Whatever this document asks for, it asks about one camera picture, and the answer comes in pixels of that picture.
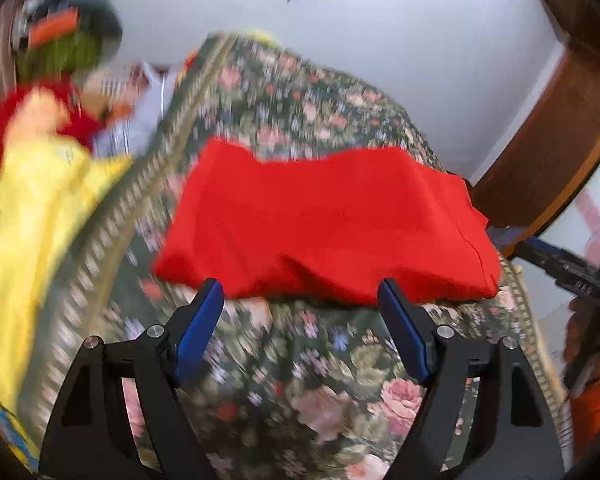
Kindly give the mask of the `person's right hand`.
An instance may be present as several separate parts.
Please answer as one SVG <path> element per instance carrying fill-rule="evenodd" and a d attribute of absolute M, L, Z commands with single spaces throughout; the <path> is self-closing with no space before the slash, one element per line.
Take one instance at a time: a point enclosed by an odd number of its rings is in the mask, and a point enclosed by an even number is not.
<path fill-rule="evenodd" d="M 593 321 L 592 307 L 581 298 L 573 298 L 568 304 L 571 316 L 566 327 L 565 348 L 562 358 L 571 366 L 582 354 L 582 347 L 588 342 L 588 329 Z M 595 352 L 588 357 L 588 382 L 600 379 L 600 332 L 595 336 Z"/>

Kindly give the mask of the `orange sleeve forearm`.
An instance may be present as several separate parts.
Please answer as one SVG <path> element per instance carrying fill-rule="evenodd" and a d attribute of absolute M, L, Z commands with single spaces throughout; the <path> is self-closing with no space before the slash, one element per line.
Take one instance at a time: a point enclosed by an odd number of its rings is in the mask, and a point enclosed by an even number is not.
<path fill-rule="evenodd" d="M 573 456 L 580 460 L 600 432 L 600 379 L 587 385 L 580 396 L 570 399 Z"/>

